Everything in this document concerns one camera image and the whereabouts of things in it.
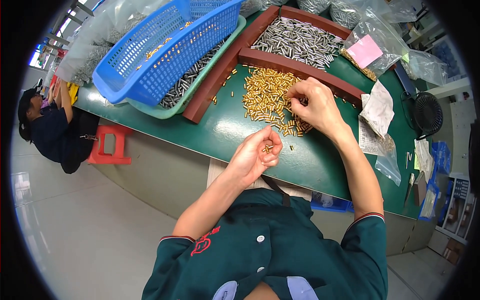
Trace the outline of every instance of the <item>right hand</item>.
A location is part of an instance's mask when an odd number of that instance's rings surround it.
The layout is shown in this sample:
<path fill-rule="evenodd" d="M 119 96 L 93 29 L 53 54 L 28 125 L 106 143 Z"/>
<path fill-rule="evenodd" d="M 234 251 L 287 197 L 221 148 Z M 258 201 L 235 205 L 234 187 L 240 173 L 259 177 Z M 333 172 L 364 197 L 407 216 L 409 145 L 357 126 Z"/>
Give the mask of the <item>right hand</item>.
<path fill-rule="evenodd" d="M 335 140 L 351 132 L 351 128 L 340 115 L 332 91 L 315 78 L 309 77 L 295 83 L 286 96 L 290 97 L 292 111 L 329 139 Z M 307 106 L 303 106 L 298 100 L 298 97 L 304 96 L 308 98 Z"/>

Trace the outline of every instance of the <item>white cloth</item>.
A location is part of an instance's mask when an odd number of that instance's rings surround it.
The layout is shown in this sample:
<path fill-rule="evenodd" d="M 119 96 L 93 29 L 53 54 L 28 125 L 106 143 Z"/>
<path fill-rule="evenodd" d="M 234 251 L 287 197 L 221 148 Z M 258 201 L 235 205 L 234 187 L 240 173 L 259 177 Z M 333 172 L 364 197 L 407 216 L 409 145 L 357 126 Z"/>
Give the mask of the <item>white cloth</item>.
<path fill-rule="evenodd" d="M 392 96 L 380 80 L 377 80 L 370 94 L 361 95 L 361 103 L 363 110 L 360 115 L 373 131 L 384 139 L 394 115 Z"/>

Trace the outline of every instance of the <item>red embroidered logo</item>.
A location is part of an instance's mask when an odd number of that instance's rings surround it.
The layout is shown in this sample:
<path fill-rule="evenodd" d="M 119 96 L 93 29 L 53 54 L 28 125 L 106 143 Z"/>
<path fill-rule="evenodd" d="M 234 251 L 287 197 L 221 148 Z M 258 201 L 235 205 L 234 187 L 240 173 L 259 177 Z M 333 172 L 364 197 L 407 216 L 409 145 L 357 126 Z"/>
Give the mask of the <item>red embroidered logo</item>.
<path fill-rule="evenodd" d="M 204 236 L 202 236 L 196 243 L 195 243 L 195 249 L 192 251 L 192 253 L 190 254 L 190 256 L 193 256 L 194 254 L 196 253 L 201 253 L 203 252 L 205 249 L 207 249 L 208 247 L 210 247 L 210 244 L 211 244 L 211 240 L 209 238 L 207 238 L 209 235 L 211 234 L 216 234 L 217 232 L 220 231 L 220 226 L 218 226 L 217 228 L 214 228 L 212 229 L 211 232 L 208 232 L 207 234 L 205 234 Z"/>

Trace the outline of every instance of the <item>black cap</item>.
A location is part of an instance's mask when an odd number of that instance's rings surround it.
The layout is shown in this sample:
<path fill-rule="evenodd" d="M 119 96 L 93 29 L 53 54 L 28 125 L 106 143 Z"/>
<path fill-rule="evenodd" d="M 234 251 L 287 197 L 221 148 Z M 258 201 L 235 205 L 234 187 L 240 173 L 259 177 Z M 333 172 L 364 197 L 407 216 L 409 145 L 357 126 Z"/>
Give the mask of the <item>black cap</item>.
<path fill-rule="evenodd" d="M 27 110 L 30 108 L 30 100 L 38 94 L 39 92 L 36 91 L 36 88 L 24 91 L 24 94 L 20 98 L 20 103 L 18 104 L 18 120 L 20 121 L 20 125 L 25 123 Z"/>

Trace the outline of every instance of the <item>left hand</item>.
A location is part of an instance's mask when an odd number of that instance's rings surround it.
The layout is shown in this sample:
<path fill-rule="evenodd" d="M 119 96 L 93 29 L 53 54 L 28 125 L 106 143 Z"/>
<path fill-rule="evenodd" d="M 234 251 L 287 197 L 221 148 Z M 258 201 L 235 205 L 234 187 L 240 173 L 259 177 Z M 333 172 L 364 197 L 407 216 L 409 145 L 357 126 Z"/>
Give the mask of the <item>left hand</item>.
<path fill-rule="evenodd" d="M 273 145 L 273 148 L 269 149 L 269 153 L 262 151 L 265 149 L 265 145 Z M 235 151 L 225 173 L 237 180 L 245 189 L 254 183 L 265 170 L 278 164 L 278 155 L 282 147 L 282 140 L 278 134 L 272 131 L 271 126 L 266 126 L 245 138 Z"/>

